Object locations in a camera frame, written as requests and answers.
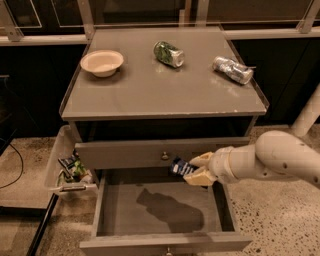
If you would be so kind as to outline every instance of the white pole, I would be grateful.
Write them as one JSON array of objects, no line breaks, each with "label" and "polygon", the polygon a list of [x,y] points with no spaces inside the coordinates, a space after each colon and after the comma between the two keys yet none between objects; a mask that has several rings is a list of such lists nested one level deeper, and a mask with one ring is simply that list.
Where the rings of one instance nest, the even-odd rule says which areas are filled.
[{"label": "white pole", "polygon": [[311,126],[315,123],[320,115],[320,84],[317,86],[316,90],[310,97],[309,101],[302,109],[297,120],[291,127],[293,133],[302,137],[308,133]]}]

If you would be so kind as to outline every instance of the desk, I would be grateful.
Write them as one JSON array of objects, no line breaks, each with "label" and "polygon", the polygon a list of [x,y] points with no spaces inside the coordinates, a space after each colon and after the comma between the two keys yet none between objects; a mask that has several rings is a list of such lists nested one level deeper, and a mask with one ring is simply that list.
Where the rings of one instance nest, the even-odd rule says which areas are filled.
[{"label": "desk", "polygon": [[[160,40],[184,50],[180,69],[155,59],[153,46]],[[266,113],[254,81],[239,86],[212,71],[215,56],[235,58],[223,33],[216,27],[97,30],[89,52],[102,49],[122,53],[124,64],[103,79],[81,70],[61,111],[84,165],[105,170],[95,235],[81,243],[83,250],[154,255],[244,248],[250,239],[240,235],[232,212],[223,211],[229,200],[220,184],[190,187],[163,169],[177,155],[189,160],[248,143],[257,116]],[[181,208],[190,214],[172,216],[183,215]],[[192,223],[197,225],[185,229]]]}]

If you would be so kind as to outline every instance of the green can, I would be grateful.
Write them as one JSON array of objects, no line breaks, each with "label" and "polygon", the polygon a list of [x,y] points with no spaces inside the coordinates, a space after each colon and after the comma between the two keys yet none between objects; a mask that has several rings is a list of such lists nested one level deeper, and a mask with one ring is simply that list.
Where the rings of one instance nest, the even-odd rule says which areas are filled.
[{"label": "green can", "polygon": [[153,53],[159,61],[174,68],[181,67],[184,62],[184,52],[164,41],[155,44]]}]

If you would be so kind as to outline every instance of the bowl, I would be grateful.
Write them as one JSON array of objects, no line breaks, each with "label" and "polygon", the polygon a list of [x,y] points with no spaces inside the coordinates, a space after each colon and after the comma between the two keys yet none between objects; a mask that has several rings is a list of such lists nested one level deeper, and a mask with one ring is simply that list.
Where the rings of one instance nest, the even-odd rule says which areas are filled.
[{"label": "bowl", "polygon": [[97,77],[113,75],[123,63],[121,53],[110,50],[94,51],[85,55],[81,61],[81,67]]}]

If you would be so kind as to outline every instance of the silver can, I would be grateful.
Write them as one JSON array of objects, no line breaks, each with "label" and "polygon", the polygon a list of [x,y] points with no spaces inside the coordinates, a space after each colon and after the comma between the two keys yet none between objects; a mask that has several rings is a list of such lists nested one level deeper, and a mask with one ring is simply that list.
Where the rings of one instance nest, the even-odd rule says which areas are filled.
[{"label": "silver can", "polygon": [[253,70],[251,68],[232,59],[220,56],[217,56],[213,60],[212,68],[213,70],[225,73],[232,80],[240,84],[247,84],[253,76]]},{"label": "silver can", "polygon": [[174,68],[181,67],[184,62],[184,52],[164,41],[154,45],[153,53],[159,61]]}]

